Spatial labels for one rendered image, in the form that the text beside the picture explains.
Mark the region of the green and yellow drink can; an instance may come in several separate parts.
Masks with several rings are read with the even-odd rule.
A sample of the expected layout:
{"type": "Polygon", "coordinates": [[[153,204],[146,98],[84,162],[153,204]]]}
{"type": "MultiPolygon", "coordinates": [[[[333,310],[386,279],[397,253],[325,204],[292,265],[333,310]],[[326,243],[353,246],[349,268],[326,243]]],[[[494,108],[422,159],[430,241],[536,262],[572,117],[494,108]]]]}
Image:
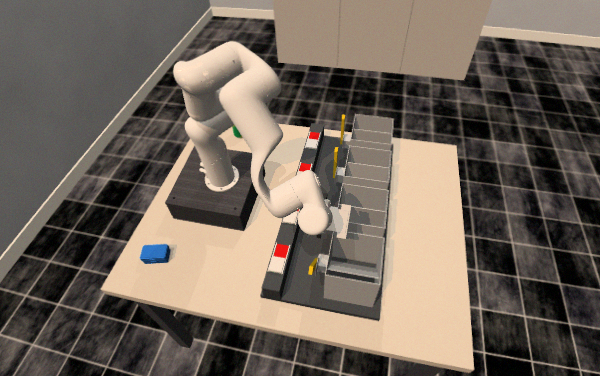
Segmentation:
{"type": "Polygon", "coordinates": [[[241,136],[241,134],[239,133],[239,131],[238,131],[238,129],[236,128],[236,126],[235,126],[235,125],[234,125],[234,126],[232,126],[232,129],[233,129],[233,133],[234,133],[234,136],[235,136],[235,137],[237,137],[237,138],[243,138],[243,137],[241,136]]]}

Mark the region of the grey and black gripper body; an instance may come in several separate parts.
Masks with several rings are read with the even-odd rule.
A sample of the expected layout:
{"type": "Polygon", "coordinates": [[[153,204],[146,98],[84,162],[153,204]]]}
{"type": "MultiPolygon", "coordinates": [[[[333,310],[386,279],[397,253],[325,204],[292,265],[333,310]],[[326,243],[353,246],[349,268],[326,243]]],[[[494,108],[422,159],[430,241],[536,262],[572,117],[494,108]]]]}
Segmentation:
{"type": "MultiPolygon", "coordinates": [[[[331,207],[331,201],[330,201],[330,200],[328,200],[328,199],[324,199],[324,200],[325,200],[326,206],[330,208],[330,207],[331,207]]],[[[327,230],[325,230],[325,231],[324,231],[323,233],[321,233],[321,234],[325,234],[325,233],[326,233],[326,231],[327,231],[327,230]]]]}

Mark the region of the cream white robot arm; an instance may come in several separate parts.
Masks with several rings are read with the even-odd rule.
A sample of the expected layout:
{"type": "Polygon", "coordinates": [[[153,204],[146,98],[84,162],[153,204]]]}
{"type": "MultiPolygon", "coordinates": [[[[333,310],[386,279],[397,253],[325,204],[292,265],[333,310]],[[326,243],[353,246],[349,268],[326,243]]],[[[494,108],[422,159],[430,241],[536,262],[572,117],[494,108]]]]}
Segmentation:
{"type": "Polygon", "coordinates": [[[239,172],[219,137],[235,125],[252,151],[252,183],[270,213],[284,218],[303,207],[298,224],[304,233],[319,235],[330,230],[346,239],[351,205],[327,207],[320,180],[312,170],[272,190],[264,181],[264,164],[283,138],[266,105],[280,94],[281,82],[265,61],[242,44],[230,41],[194,60],[177,62],[173,73],[183,88],[190,116],[185,130],[200,156],[200,166],[205,168],[200,172],[205,173],[209,189],[225,192],[239,181],[239,172]]]}

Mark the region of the small blue box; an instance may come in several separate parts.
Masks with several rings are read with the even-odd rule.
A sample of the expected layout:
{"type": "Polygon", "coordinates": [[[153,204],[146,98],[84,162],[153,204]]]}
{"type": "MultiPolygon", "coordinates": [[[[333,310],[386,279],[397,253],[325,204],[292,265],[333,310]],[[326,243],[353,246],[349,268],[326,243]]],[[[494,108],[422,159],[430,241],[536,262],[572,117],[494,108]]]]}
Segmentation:
{"type": "Polygon", "coordinates": [[[168,263],[170,252],[168,244],[144,245],[140,259],[144,264],[168,263]]]}

